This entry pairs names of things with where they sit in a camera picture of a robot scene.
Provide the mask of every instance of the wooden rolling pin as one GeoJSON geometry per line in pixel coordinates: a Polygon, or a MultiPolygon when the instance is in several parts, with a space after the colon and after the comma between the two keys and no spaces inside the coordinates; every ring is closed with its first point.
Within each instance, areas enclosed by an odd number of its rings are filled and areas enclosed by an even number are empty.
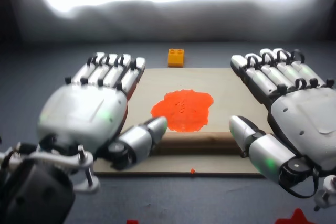
{"type": "Polygon", "coordinates": [[[230,132],[167,132],[157,148],[241,151],[230,132]]]}

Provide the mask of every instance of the gray table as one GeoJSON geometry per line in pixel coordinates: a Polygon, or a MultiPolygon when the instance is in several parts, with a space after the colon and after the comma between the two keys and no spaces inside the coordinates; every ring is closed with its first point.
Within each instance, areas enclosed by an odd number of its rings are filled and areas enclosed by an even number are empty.
{"type": "MultiPolygon", "coordinates": [[[[49,96],[74,74],[92,52],[126,52],[145,57],[148,68],[166,66],[169,48],[185,49],[185,67],[229,67],[233,54],[261,48],[301,49],[307,63],[324,79],[335,78],[336,43],[311,44],[116,44],[0,48],[0,150],[18,141],[36,142],[36,122],[49,96]]],[[[312,181],[298,190],[309,194],[312,181]]],[[[313,212],[313,199],[294,198],[262,178],[119,177],[101,178],[101,190],[78,196],[66,223],[272,224],[301,208],[308,220],[336,220],[334,209],[313,212]]]]}

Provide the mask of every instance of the red star shape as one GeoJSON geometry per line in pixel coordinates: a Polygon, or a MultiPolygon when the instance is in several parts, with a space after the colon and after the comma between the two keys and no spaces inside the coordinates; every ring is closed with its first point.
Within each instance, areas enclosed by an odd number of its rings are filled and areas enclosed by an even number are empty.
{"type": "Polygon", "coordinates": [[[301,209],[296,209],[292,218],[290,219],[278,219],[275,224],[315,224],[313,222],[307,221],[304,213],[301,209]]]}

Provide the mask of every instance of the yellow toy block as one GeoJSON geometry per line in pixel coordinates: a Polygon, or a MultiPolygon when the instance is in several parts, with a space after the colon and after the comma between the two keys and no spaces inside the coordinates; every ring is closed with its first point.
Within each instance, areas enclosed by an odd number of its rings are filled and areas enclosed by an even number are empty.
{"type": "Polygon", "coordinates": [[[184,50],[169,49],[168,51],[168,67],[183,67],[184,50]]]}

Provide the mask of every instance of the white robotic hand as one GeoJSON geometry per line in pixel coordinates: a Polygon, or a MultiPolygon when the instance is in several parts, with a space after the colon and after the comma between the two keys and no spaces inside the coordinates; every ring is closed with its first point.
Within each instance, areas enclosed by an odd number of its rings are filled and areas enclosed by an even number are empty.
{"type": "Polygon", "coordinates": [[[104,158],[117,170],[148,157],[166,131],[164,117],[153,118],[121,135],[127,102],[145,70],[145,59],[96,53],[47,101],[40,114],[39,146],[61,155],[76,155],[78,145],[104,158]]]}
{"type": "MultiPolygon", "coordinates": [[[[266,134],[250,120],[232,116],[229,127],[242,157],[249,157],[261,174],[299,198],[315,195],[318,178],[336,173],[334,81],[324,82],[304,62],[301,51],[289,53],[280,48],[231,58],[233,71],[268,110],[274,133],[266,134]],[[314,181],[312,195],[291,189],[309,176],[314,181]]],[[[316,194],[319,207],[336,203],[320,201],[320,194],[316,194]]]]}

